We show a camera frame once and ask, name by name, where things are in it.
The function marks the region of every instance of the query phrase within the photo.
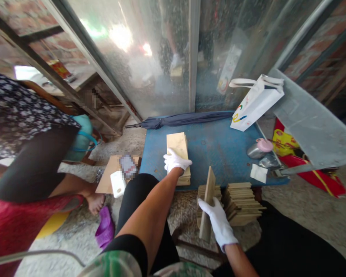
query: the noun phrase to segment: cardboard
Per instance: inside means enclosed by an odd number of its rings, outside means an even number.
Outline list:
[[[100,183],[96,188],[96,193],[113,194],[113,189],[111,188],[110,175],[121,169],[119,164],[119,159],[122,156],[123,155],[114,155],[110,157],[108,164],[106,165],[104,174],[100,179]],[[140,169],[141,157],[138,155],[131,155],[131,156],[133,158],[133,161],[137,165],[137,168]]]

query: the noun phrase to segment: purple slipper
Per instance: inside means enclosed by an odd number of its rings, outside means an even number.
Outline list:
[[[114,238],[114,223],[110,217],[108,207],[103,207],[100,212],[100,225],[95,233],[96,242],[101,249],[105,249]]]

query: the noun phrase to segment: dark blue umbrella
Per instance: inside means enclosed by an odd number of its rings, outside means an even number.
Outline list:
[[[204,112],[182,113],[163,118],[149,117],[141,123],[127,125],[126,128],[143,127],[146,129],[159,129],[165,126],[181,126],[194,123],[205,123],[232,117],[233,112]]]

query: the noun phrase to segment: light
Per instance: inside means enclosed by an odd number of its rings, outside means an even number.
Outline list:
[[[153,52],[151,52],[150,44],[145,43],[142,46],[142,49],[145,51],[145,56],[152,56],[153,55]]]
[[[82,23],[86,31],[89,33],[89,35],[93,38],[103,37],[107,34],[104,27],[101,27],[100,30],[97,30],[93,26],[90,26],[87,20],[80,19],[80,22]]]
[[[128,51],[133,42],[131,31],[122,24],[113,25],[109,31],[109,37],[124,52]]]

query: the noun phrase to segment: blue table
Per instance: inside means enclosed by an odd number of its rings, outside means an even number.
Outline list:
[[[251,164],[246,150],[263,137],[256,124],[245,132],[230,128],[231,118],[214,122],[190,124],[177,127],[163,126],[147,130],[140,173],[149,173],[158,180],[166,176],[164,158],[166,135],[184,132],[188,142],[188,158],[192,160],[191,185],[179,186],[177,190],[197,190],[206,184],[209,166],[213,168],[216,183],[221,187],[228,183],[250,182],[252,185],[285,185],[289,178],[275,178],[268,173],[266,184],[250,178]]]

